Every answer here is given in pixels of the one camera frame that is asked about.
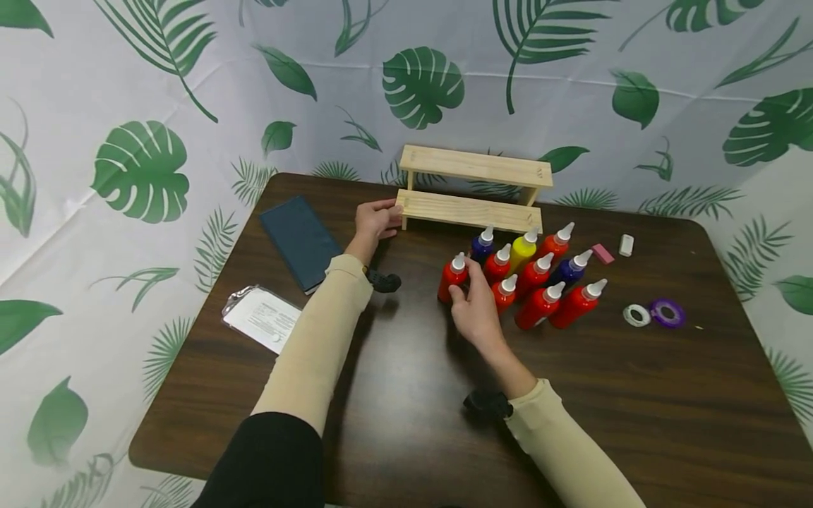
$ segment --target paint bottle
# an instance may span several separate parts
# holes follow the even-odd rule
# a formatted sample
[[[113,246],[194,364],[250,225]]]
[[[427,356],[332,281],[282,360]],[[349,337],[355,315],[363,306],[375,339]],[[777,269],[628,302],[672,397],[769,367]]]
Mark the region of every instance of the paint bottle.
[[[474,237],[474,240],[472,240],[472,250],[469,251],[469,257],[482,265],[491,255],[491,251],[493,250],[493,242],[494,226],[489,225],[485,231]]]
[[[505,247],[491,254],[488,260],[486,260],[483,273],[485,274],[485,279],[489,282],[489,286],[508,277],[508,271],[511,269],[511,265],[508,264],[510,257],[511,244],[506,243]]]
[[[564,228],[559,229],[555,234],[545,237],[545,240],[542,241],[542,245],[539,246],[539,250],[537,250],[534,258],[541,258],[542,256],[553,253],[554,258],[551,259],[550,262],[556,263],[559,261],[562,256],[564,256],[564,253],[567,252],[567,248],[570,247],[570,235],[575,225],[575,222],[571,222]]]
[[[514,303],[516,297],[516,279],[517,275],[514,274],[503,282],[497,282],[491,286],[491,292],[494,293],[494,302],[497,304],[497,314],[502,312]]]
[[[550,274],[548,285],[552,286],[559,282],[564,282],[564,288],[574,285],[585,274],[585,267],[587,260],[593,255],[592,249],[587,249],[585,252],[575,256],[573,259],[565,258],[559,262],[559,265]]]
[[[606,285],[607,279],[601,279],[599,282],[587,284],[583,288],[573,289],[562,300],[559,309],[552,314],[548,321],[556,328],[569,327],[573,321],[596,308],[598,297],[602,296],[602,291]]]
[[[549,252],[533,263],[525,265],[520,279],[516,283],[516,299],[521,301],[527,297],[534,289],[540,288],[550,276],[550,260],[554,253]]]
[[[452,259],[451,263],[443,267],[441,285],[437,288],[437,299],[441,302],[451,303],[452,295],[449,294],[449,286],[461,285],[468,277],[466,263],[463,261],[465,257],[466,254],[461,252]]]
[[[514,240],[514,245],[511,246],[511,269],[508,273],[524,268],[525,263],[537,253],[538,236],[539,228],[534,228]]]
[[[546,289],[537,289],[528,297],[522,310],[516,313],[514,321],[520,330],[530,330],[559,308],[559,299],[564,291],[564,283]]]

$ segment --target yellow paint bottle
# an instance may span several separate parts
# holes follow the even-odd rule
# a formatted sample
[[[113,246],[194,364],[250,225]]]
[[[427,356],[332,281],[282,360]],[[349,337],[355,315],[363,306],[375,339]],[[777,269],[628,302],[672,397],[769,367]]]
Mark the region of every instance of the yellow paint bottle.
[[[511,261],[509,261],[511,269],[508,273],[514,273],[524,267],[525,263],[537,253],[538,236],[539,228],[534,228],[514,240],[514,244],[511,246]]]

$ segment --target black sleeve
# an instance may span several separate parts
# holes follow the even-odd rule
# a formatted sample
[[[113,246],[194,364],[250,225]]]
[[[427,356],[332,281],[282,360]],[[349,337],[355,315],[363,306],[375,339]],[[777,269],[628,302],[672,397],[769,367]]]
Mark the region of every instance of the black sleeve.
[[[324,508],[319,434],[295,416],[250,416],[192,508]]]

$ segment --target table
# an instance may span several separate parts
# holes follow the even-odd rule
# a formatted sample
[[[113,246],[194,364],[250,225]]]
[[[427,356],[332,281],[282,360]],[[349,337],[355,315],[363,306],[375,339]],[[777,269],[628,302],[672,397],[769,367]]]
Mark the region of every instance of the table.
[[[301,194],[340,244],[359,202],[394,197],[383,185],[274,176],[195,321],[130,446],[137,467],[206,479],[250,413],[275,355],[227,329],[227,296],[262,284],[304,306],[305,297],[257,215]],[[600,305],[567,330],[506,338],[551,379],[572,416],[610,455],[649,508],[809,508],[813,454],[785,400],[705,231],[688,220],[542,205],[547,232],[576,221],[572,251],[596,242],[631,258],[586,280],[610,280]],[[561,506],[505,428],[461,406],[493,381],[456,336],[435,298],[441,267],[478,232],[410,221],[379,249],[378,268],[403,286],[375,294],[362,315],[325,430],[326,497],[354,508]],[[497,241],[507,238],[498,236]],[[629,303],[668,297],[683,328],[628,326]]]

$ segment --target purple tape roll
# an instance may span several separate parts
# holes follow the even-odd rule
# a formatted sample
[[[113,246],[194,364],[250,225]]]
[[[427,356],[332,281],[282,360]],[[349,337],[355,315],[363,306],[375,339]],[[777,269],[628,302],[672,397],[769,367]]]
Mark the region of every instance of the purple tape roll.
[[[664,309],[669,309],[671,316],[666,316],[663,313]],[[686,313],[683,308],[666,298],[658,298],[650,303],[650,314],[655,321],[667,328],[677,328],[686,321]]]

